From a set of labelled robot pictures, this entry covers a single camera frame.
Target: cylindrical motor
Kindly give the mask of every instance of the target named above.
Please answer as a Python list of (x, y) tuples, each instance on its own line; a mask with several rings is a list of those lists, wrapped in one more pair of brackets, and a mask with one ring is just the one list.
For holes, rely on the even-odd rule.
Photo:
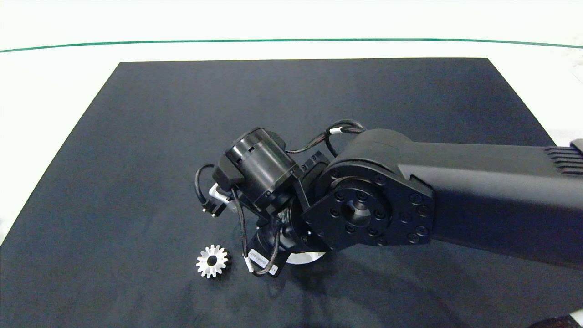
[(272, 132), (256, 128), (239, 138), (225, 155), (243, 175), (237, 187), (257, 208), (278, 212), (292, 196), (288, 192), (297, 164), (285, 153), (285, 144)]

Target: label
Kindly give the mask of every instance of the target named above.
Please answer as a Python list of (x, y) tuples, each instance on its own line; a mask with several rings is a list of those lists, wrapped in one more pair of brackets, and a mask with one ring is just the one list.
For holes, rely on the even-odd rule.
[[(265, 256), (261, 255), (258, 251), (251, 249), (249, 251), (249, 258), (251, 260), (253, 260), (253, 262), (255, 262), (255, 264), (257, 264), (258, 266), (265, 268), (267, 266), (267, 263), (269, 262), (268, 259), (265, 258)], [(269, 270), (269, 273), (271, 275), (275, 275), (275, 273), (278, 271), (278, 266), (276, 266), (275, 264), (271, 267), (271, 269)]]

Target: gear hole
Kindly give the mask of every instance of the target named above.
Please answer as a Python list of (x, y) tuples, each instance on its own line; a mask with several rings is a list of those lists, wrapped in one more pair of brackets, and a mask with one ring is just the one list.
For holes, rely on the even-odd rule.
[(214, 266), (215, 264), (217, 264), (217, 257), (214, 255), (209, 256), (209, 258), (206, 259), (206, 264), (208, 264), (209, 267)]

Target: cable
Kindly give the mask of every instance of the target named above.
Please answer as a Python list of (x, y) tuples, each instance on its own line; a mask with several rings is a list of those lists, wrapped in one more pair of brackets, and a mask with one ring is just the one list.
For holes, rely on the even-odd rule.
[(332, 134), (330, 130), (338, 127), (341, 128), (340, 131), (342, 133), (358, 134), (366, 131), (366, 128), (362, 124), (360, 124), (360, 122), (345, 118), (343, 120), (338, 120), (332, 123), (332, 125), (330, 125), (325, 132), (318, 134), (314, 139), (312, 139), (302, 148), (291, 151), (286, 150), (286, 153), (305, 152), (306, 150), (318, 145), (320, 142), (325, 141), (326, 147), (328, 147), (328, 150), (330, 151), (332, 156), (336, 157), (338, 156), (338, 153), (334, 150), (334, 147), (330, 143), (329, 137)]
[(203, 205), (206, 204), (207, 199), (205, 198), (205, 196), (201, 190), (201, 183), (200, 183), (201, 173), (204, 169), (213, 168), (214, 166), (215, 166), (214, 164), (204, 164), (196, 171), (196, 175), (194, 177), (194, 189), (196, 191), (196, 196), (198, 197), (198, 200), (201, 201), (201, 204), (203, 204)]
[[(248, 255), (248, 251), (247, 251), (247, 225), (245, 224), (245, 214), (243, 213), (243, 208), (241, 207), (241, 202), (239, 200), (239, 196), (237, 195), (237, 192), (235, 191), (235, 188), (231, 189), (231, 192), (233, 193), (233, 201), (235, 202), (235, 206), (237, 207), (237, 212), (239, 214), (239, 223), (241, 225), (241, 244), (243, 246), (243, 257), (247, 258), (247, 257), (249, 257), (249, 255)], [(266, 273), (269, 272), (269, 270), (271, 270), (271, 268), (273, 267), (273, 264), (275, 262), (275, 259), (278, 256), (279, 241), (280, 241), (281, 235), (282, 235), (282, 230), (278, 229), (278, 231), (275, 234), (275, 240), (273, 242), (273, 250), (271, 252), (271, 258), (269, 259), (269, 262), (267, 262), (267, 265), (262, 270), (253, 271), (254, 275), (257, 275), (257, 276), (265, 275)]]
[(308, 142), (305, 146), (303, 146), (302, 148), (297, 149), (297, 150), (293, 150), (293, 151), (286, 150), (286, 153), (300, 153), (300, 152), (305, 152), (306, 150), (308, 150), (308, 149), (316, 146), (320, 142), (324, 141), (325, 138), (326, 138), (326, 134), (325, 133), (320, 133), (314, 139), (312, 139), (310, 142)]
[(243, 213), (243, 208), (241, 207), (241, 202), (237, 191), (235, 188), (231, 189), (233, 193), (233, 201), (237, 207), (237, 213), (239, 214), (239, 224), (241, 225), (241, 244), (243, 246), (243, 257), (249, 257), (247, 254), (247, 225), (245, 224), (245, 214)]
[(348, 126), (343, 126), (340, 131), (342, 133), (351, 133), (351, 134), (358, 134), (358, 133), (363, 133), (366, 131), (366, 128), (360, 124), (360, 122), (355, 121), (355, 120), (351, 120), (349, 118), (346, 118), (344, 120), (338, 120), (334, 123), (332, 123), (332, 125), (330, 125), (328, 127), (328, 129), (326, 129), (326, 147), (328, 148), (328, 150), (330, 151), (330, 154), (332, 154), (333, 157), (338, 157), (338, 153), (336, 152), (336, 150), (334, 149), (334, 147), (332, 146), (332, 143), (330, 142), (330, 135), (331, 132), (330, 130), (337, 127), (338, 125), (348, 125)]
[(282, 236), (282, 229), (278, 229), (278, 231), (275, 233), (275, 240), (273, 241), (273, 250), (271, 251), (271, 258), (269, 259), (269, 262), (267, 262), (267, 265), (265, 266), (265, 268), (259, 270), (259, 271), (255, 271), (253, 272), (254, 275), (256, 276), (260, 276), (260, 275), (265, 275), (266, 273), (268, 273), (271, 268), (273, 267), (273, 264), (275, 263), (275, 258), (277, 258), (278, 256), (278, 250), (279, 250), (279, 239)]

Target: gear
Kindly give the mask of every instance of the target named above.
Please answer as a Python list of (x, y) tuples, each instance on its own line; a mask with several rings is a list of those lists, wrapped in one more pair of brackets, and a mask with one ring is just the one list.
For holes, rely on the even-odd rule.
[(211, 245), (201, 252), (201, 256), (197, 257), (198, 267), (197, 272), (201, 273), (201, 277), (206, 275), (206, 278), (216, 278), (217, 274), (222, 274), (223, 269), (227, 267), (228, 254), (220, 245), (216, 247)]

